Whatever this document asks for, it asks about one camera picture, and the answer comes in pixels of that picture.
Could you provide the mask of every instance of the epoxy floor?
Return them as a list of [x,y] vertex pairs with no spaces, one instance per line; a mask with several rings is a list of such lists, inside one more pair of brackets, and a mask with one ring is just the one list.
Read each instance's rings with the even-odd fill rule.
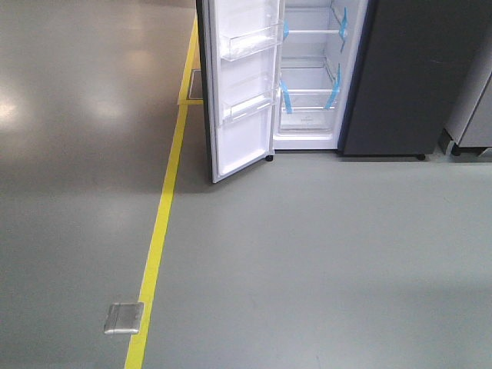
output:
[[[2,369],[123,367],[192,7],[0,4]],[[492,367],[490,159],[205,156],[191,106],[145,369]]]
[[193,1],[0,2],[0,367],[124,366]]
[[191,107],[145,369],[490,369],[492,162],[279,153],[217,185]]

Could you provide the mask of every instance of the refrigerator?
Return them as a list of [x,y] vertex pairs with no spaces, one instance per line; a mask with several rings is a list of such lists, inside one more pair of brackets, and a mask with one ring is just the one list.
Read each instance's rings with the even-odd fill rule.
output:
[[461,149],[481,152],[492,148],[492,25],[477,53],[446,130]]
[[218,182],[277,150],[431,153],[492,4],[197,0],[197,10]]

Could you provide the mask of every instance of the refrigerator foot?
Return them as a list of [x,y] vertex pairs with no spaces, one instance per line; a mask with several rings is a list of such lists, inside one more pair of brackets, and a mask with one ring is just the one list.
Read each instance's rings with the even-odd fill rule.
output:
[[453,148],[451,149],[451,154],[453,156],[460,156],[461,155],[461,149],[458,145],[454,144]]

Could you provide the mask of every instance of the yellow floor line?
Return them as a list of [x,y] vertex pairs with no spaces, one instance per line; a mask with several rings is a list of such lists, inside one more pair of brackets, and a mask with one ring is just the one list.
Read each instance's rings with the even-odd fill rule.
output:
[[[193,30],[188,46],[188,57],[184,65],[183,79],[181,82],[180,97],[188,93],[191,66],[196,52],[198,37],[197,20],[194,20]],[[131,336],[125,369],[141,369],[144,363],[145,347],[147,346],[148,329],[151,321],[152,304],[155,296],[159,267],[161,265],[162,251],[165,246],[165,236],[168,230],[171,204],[175,192],[176,177],[178,174],[179,158],[185,134],[186,118],[188,116],[188,105],[179,105],[178,120],[176,121],[175,133],[172,140],[171,153],[169,154],[168,166],[162,187],[161,200],[159,202],[157,218],[155,220],[154,233],[148,251],[147,264],[145,265],[144,278],[141,283],[140,296],[138,300],[144,303],[144,313],[141,318],[140,333]]]
[[180,105],[198,105],[199,100],[188,100],[188,91],[190,90],[191,73],[193,71],[194,54],[197,51],[198,44],[198,22],[194,20],[193,30],[191,31],[190,45],[188,46],[188,57],[184,65],[183,80],[179,91],[178,104]]

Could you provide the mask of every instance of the blue plastic clip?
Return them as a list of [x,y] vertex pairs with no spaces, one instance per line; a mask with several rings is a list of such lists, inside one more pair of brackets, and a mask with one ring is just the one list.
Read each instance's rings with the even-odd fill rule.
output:
[[289,24],[287,21],[284,21],[284,41],[289,36]]
[[342,41],[344,42],[341,45],[340,52],[343,52],[343,50],[345,48],[345,42],[347,41],[347,27],[348,27],[347,8],[344,8],[344,18],[341,21],[340,31],[338,31],[338,34],[340,35]]
[[289,89],[287,88],[287,85],[283,82],[280,81],[280,88],[282,89],[282,92],[284,92],[284,101],[285,101],[285,110],[287,110],[287,114],[292,114],[292,102],[291,102],[291,95],[289,94]]
[[326,110],[330,110],[331,108],[334,107],[335,100],[337,99],[338,94],[340,94],[340,85],[341,85],[341,70],[339,64],[338,72],[337,72],[337,80],[333,85],[333,91],[331,92],[330,98],[328,99],[326,105],[324,106]]

